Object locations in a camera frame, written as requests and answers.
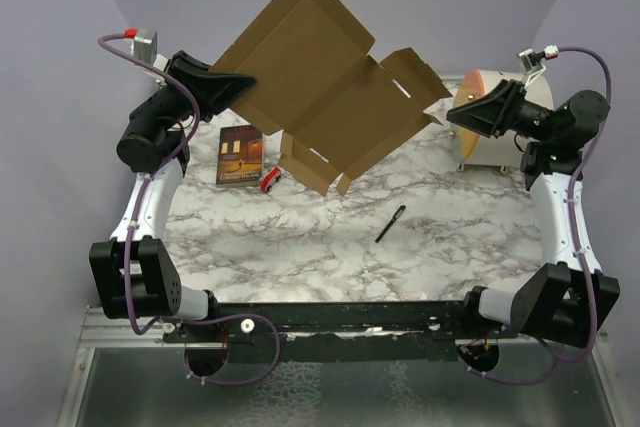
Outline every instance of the cardboard box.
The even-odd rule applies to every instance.
[[[378,63],[373,36],[339,0],[272,0],[211,71],[253,74],[232,107],[271,135],[279,165],[326,195],[351,182],[437,120],[423,110],[450,97],[412,49]]]

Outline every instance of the screw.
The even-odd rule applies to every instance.
[[[171,323],[167,322],[167,323],[162,324],[162,331],[165,334],[172,334],[173,332],[175,332],[175,330],[176,330],[176,326],[171,324]]]
[[[427,326],[429,327],[429,330],[433,332],[440,330],[440,322],[438,321],[437,317],[429,317],[429,323],[427,324]]]

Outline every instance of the glass panel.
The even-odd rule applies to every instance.
[[[505,345],[499,371],[534,376],[537,345]],[[263,368],[229,365],[226,378]],[[243,388],[186,380],[182,350],[98,349],[79,425],[103,426],[613,426],[593,362],[533,387],[478,379],[458,362],[285,363]]]

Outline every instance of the book cover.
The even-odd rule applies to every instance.
[[[216,184],[224,187],[259,185],[263,143],[262,132],[252,125],[221,128]]]

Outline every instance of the cardboard flap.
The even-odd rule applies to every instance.
[[[251,105],[250,102],[247,102],[242,98],[234,102],[231,106],[231,110],[253,125],[264,135],[272,135],[282,130],[282,127],[260,112],[259,109]]]
[[[415,99],[422,109],[451,97],[438,74],[411,48],[397,50],[380,65]]]
[[[286,132],[282,133],[280,152],[278,164],[296,180],[322,195],[326,195],[331,183],[340,175],[335,167]]]
[[[233,73],[300,0],[271,0],[249,27],[213,64],[210,72]]]
[[[375,42],[373,35],[365,29],[355,16],[349,12],[340,0],[313,0],[325,14],[357,45],[365,54]]]
[[[338,185],[336,185],[338,193],[340,195],[346,194],[349,187],[351,187],[351,182],[353,181],[347,176],[347,174],[342,174],[342,177],[340,177],[340,180],[338,181]]]
[[[342,179],[340,179],[340,183],[342,183],[342,181],[344,180],[344,184],[346,186],[344,188],[344,191],[346,192],[349,188],[349,185],[351,185],[350,179],[356,179],[364,174],[367,170],[380,162],[387,155],[396,150],[398,147],[400,147],[407,140],[420,132],[433,121],[437,120],[428,114],[420,114],[414,119],[411,119],[411,121],[407,122],[404,126],[402,126],[402,128],[396,130],[392,135],[389,136],[389,138],[387,138],[387,140],[380,143],[375,149],[371,150],[367,155],[365,155],[348,169],[346,169],[344,175],[342,176]]]

